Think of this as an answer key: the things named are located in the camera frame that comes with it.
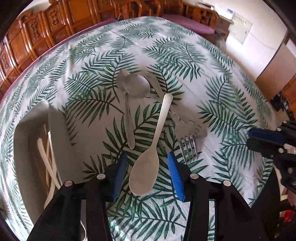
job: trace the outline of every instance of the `spoon handle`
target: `spoon handle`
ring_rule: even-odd
[[[152,145],[155,145],[155,146],[157,145],[158,139],[160,137],[161,131],[162,131],[163,126],[165,124],[165,120],[167,118],[168,111],[170,109],[170,105],[171,105],[172,101],[173,101],[173,95],[170,93],[166,93],[163,98],[163,104],[161,106],[161,110],[160,110],[156,130],[155,130],[155,134],[153,137]]]
[[[135,142],[135,136],[133,134],[133,124],[131,122],[131,115],[128,107],[127,94],[126,94],[126,129],[127,129],[126,138],[128,140],[128,147],[133,150],[135,148],[136,142]]]

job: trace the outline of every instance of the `leaf print tablecloth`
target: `leaf print tablecloth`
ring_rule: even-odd
[[[192,31],[162,18],[129,19],[63,43],[19,78],[2,102],[1,208],[20,240],[27,238],[33,224],[16,180],[13,135],[39,101],[47,99],[64,113],[85,180],[103,172],[122,150],[128,154],[130,173],[151,145],[161,104],[153,98],[129,98],[136,138],[130,150],[124,95],[115,81],[122,68],[155,74],[163,91],[173,94],[177,110],[208,131],[206,138],[197,139],[200,153],[188,164],[193,172],[210,181],[230,180],[249,205],[260,194],[272,165],[247,149],[247,131],[252,126],[275,128],[275,117],[257,86],[233,60]],[[183,239],[189,203],[176,197],[166,164],[171,150],[181,157],[169,119],[157,147],[160,169],[153,190],[133,196],[126,176],[120,197],[108,204],[116,240]],[[214,229],[211,211],[208,240],[214,239]]]

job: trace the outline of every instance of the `table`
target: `table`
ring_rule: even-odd
[[[73,151],[85,180],[103,172],[121,150],[128,154],[128,172],[151,144],[161,104],[153,98],[129,98],[136,147],[127,146],[123,122],[124,95],[116,85],[120,69],[154,73],[173,104],[208,131],[198,139],[198,159],[190,169],[210,181],[230,180],[249,205],[260,194],[272,161],[246,146],[253,127],[275,128],[275,116],[257,86],[214,45],[170,21],[141,17],[90,30],[40,59],[16,85],[0,108],[1,200],[14,233],[25,240],[32,222],[23,205],[13,159],[13,133],[20,119],[47,99],[64,113]],[[172,122],[166,121],[158,143],[160,170],[153,190],[134,197],[128,178],[115,203],[108,204],[116,240],[182,240],[189,203],[179,201],[172,187],[167,152],[181,157]],[[214,239],[210,202],[208,240]]]

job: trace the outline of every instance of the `carved wooden sofa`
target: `carved wooden sofa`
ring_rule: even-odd
[[[179,14],[212,27],[216,12],[181,0],[49,0],[40,12],[23,12],[0,42],[0,99],[21,73],[62,40],[104,20]]]

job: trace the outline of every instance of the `bolt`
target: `bolt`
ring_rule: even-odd
[[[223,181],[224,186],[229,187],[231,186],[231,182],[228,180]]]
[[[190,174],[190,178],[192,178],[192,179],[197,179],[197,178],[198,178],[198,174],[196,174],[196,173],[191,173],[191,174]]]
[[[72,186],[73,182],[71,180],[65,181],[65,186],[70,187]]]
[[[101,174],[98,174],[96,177],[97,177],[97,179],[100,180],[100,179],[104,179],[106,177],[106,175],[101,173]]]
[[[289,167],[289,168],[288,168],[288,173],[289,173],[289,174],[292,174],[292,173],[293,173],[293,168]]]

